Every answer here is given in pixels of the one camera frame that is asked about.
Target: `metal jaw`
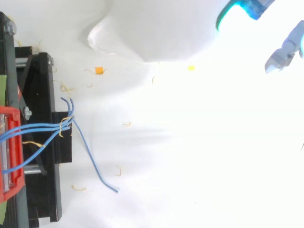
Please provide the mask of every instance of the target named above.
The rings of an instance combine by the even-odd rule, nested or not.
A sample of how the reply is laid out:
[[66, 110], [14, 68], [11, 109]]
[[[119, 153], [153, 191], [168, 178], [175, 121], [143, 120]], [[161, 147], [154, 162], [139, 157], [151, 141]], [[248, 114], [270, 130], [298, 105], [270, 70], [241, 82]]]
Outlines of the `metal jaw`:
[[275, 70], [283, 70], [288, 67], [299, 51], [300, 57], [304, 58], [301, 49], [301, 42], [304, 36], [304, 20], [291, 31], [287, 39], [283, 42], [282, 47], [277, 49], [265, 64], [266, 73], [271, 73]]

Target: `bolt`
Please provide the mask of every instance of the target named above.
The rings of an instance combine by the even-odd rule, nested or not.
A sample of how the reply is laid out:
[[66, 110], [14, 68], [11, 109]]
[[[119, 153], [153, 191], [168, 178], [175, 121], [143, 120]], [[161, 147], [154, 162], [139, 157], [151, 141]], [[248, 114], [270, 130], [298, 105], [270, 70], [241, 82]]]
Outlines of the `bolt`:
[[15, 35], [17, 33], [17, 26], [14, 21], [9, 20], [5, 23], [4, 31], [8, 34]]
[[29, 107], [24, 108], [24, 117], [26, 120], [29, 120], [29, 118], [32, 116], [32, 112], [29, 110]]
[[48, 61], [47, 61], [47, 63], [48, 63], [48, 65], [50, 66], [50, 67], [53, 67], [54, 65], [55, 65], [55, 62], [54, 62], [54, 58], [49, 58], [48, 59]]

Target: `wood shaving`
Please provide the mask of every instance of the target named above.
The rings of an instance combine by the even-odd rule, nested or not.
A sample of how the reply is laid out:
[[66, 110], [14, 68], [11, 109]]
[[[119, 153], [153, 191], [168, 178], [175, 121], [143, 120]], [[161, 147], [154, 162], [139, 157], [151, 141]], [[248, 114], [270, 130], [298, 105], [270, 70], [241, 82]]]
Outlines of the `wood shaving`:
[[83, 189], [77, 189], [74, 185], [71, 186], [73, 190], [75, 191], [86, 191], [86, 188]]
[[7, 17], [8, 17], [12, 22], [15, 22], [15, 20], [14, 20], [13, 17], [11, 17], [11, 16], [9, 16], [9, 15], [7, 15]]
[[66, 118], [63, 118], [62, 120], [61, 120], [61, 122], [60, 122], [60, 125], [59, 125], [59, 136], [61, 137], [61, 138], [63, 138], [63, 136], [62, 136], [62, 134], [61, 134], [61, 130], [62, 130], [62, 122], [64, 121], [64, 120], [68, 120], [68, 119], [71, 119], [71, 118], [73, 118], [74, 116], [72, 115], [72, 116], [68, 116], [68, 117], [66, 117]]
[[123, 126], [130, 127], [131, 126], [131, 122], [129, 122], [128, 124], [123, 124]]
[[29, 143], [34, 144], [34, 145], [36, 145], [39, 148], [41, 148], [41, 147], [45, 148], [46, 147], [45, 145], [42, 145], [42, 144], [40, 144], [38, 142], [33, 142], [33, 141], [22, 142], [22, 144], [29, 144]]
[[43, 40], [40, 40], [38, 44], [33, 44], [31, 47], [30, 47], [30, 51], [32, 54], [35, 54], [35, 53], [39, 53], [40, 52], [40, 46], [41, 46], [41, 43], [42, 43]]
[[122, 168], [118, 165], [116, 165], [117, 168], [119, 168], [119, 175], [115, 175], [116, 177], [120, 177], [122, 175]]
[[56, 80], [54, 80], [54, 82], [60, 83], [60, 91], [61, 91], [61, 92], [67, 92], [70, 96], [72, 95], [72, 94], [70, 93], [70, 91], [74, 91], [74, 90], [75, 90], [74, 88], [68, 89], [67, 86], [66, 86], [63, 82], [56, 81]]
[[17, 44], [19, 45], [19, 48], [22, 46], [22, 42], [20, 40], [16, 39]]

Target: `debris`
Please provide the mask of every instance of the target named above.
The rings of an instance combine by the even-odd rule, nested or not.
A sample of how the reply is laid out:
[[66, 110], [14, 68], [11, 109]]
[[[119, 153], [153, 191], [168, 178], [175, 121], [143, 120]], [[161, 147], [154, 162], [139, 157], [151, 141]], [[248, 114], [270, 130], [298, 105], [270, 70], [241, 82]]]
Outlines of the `debris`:
[[42, 144], [40, 144], [38, 142], [33, 142], [33, 141], [22, 142], [22, 144], [29, 144], [29, 143], [34, 144], [34, 145], [36, 145], [39, 148], [41, 148], [41, 147], [45, 148], [46, 147], [45, 145], [42, 145]]
[[89, 69], [86, 69], [85, 71], [88, 71], [93, 75], [103, 75], [107, 70], [104, 70], [103, 67], [95, 67], [95, 72], [92, 72]]
[[119, 175], [116, 175], [116, 177], [120, 177], [122, 175], [122, 168], [118, 165], [116, 167], [119, 168]]
[[21, 42], [21, 40], [17, 40], [16, 39], [16, 42], [17, 42], [17, 44], [19, 45], [19, 48], [22, 46], [22, 42]]
[[85, 190], [86, 190], [86, 188], [83, 188], [83, 189], [77, 189], [77, 188], [75, 188], [75, 186], [74, 186], [74, 185], [72, 185], [71, 187], [72, 187], [72, 189], [73, 189], [73, 190], [75, 190], [75, 191], [85, 191]]
[[195, 70], [195, 66], [189, 66], [189, 67], [188, 67], [188, 70], [189, 70], [189, 71], [194, 71], [194, 70]]
[[59, 82], [59, 81], [56, 81], [56, 80], [54, 80], [54, 82], [58, 82], [58, 83], [61, 84], [61, 86], [60, 86], [60, 91], [61, 91], [61, 92], [67, 92], [69, 95], [72, 95], [72, 94], [70, 93], [70, 91], [74, 91], [74, 90], [75, 90], [74, 88], [68, 89], [67, 86], [66, 86], [64, 83], [62, 83], [62, 82]]
[[68, 117], [66, 117], [66, 118], [63, 118], [62, 120], [61, 120], [61, 122], [60, 122], [60, 125], [59, 125], [59, 136], [60, 137], [62, 137], [63, 138], [63, 136], [62, 136], [62, 134], [61, 134], [61, 129], [62, 129], [62, 122], [64, 121], [64, 120], [68, 120], [68, 119], [72, 119], [74, 116], [72, 115], [72, 116], [68, 116]]
[[123, 126], [130, 127], [131, 126], [131, 122], [128, 122], [128, 124], [123, 124]]
[[40, 46], [41, 46], [41, 43], [42, 43], [43, 40], [40, 40], [38, 44], [33, 44], [31, 47], [30, 47], [30, 51], [32, 54], [35, 54], [35, 53], [39, 53], [40, 51]]
[[7, 15], [7, 17], [8, 17], [11, 21], [15, 22], [15, 20], [14, 20], [13, 17], [11, 17], [11, 16], [9, 16], [9, 15]]

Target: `yellow fragment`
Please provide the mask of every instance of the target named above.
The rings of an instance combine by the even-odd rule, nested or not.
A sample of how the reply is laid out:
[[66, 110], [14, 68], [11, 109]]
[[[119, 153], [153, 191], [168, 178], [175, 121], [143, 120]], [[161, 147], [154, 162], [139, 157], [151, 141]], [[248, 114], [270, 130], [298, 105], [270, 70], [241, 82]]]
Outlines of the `yellow fragment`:
[[73, 190], [75, 191], [85, 191], [86, 188], [83, 188], [83, 189], [77, 189], [74, 185], [71, 186]]
[[22, 42], [20, 40], [16, 40], [17, 44], [19, 45], [19, 48], [22, 46]]
[[61, 134], [61, 130], [62, 130], [62, 122], [64, 121], [64, 120], [68, 120], [68, 119], [72, 119], [74, 116], [72, 115], [72, 116], [68, 116], [68, 117], [66, 117], [66, 118], [63, 118], [62, 120], [61, 120], [61, 122], [60, 122], [60, 125], [59, 125], [59, 136], [60, 137], [62, 137], [63, 138], [63, 136], [62, 136], [62, 134]]
[[194, 71], [194, 70], [195, 70], [195, 66], [189, 66], [189, 67], [188, 67], [188, 70], [189, 70], [189, 71]]
[[27, 142], [23, 142], [22, 144], [29, 144], [29, 143], [31, 143], [31, 144], [34, 144], [34, 145], [36, 145], [37, 147], [39, 147], [39, 148], [41, 148], [41, 147], [46, 147], [45, 145], [42, 145], [42, 144], [40, 144], [40, 143], [38, 143], [38, 142], [33, 142], [33, 141], [27, 141]]

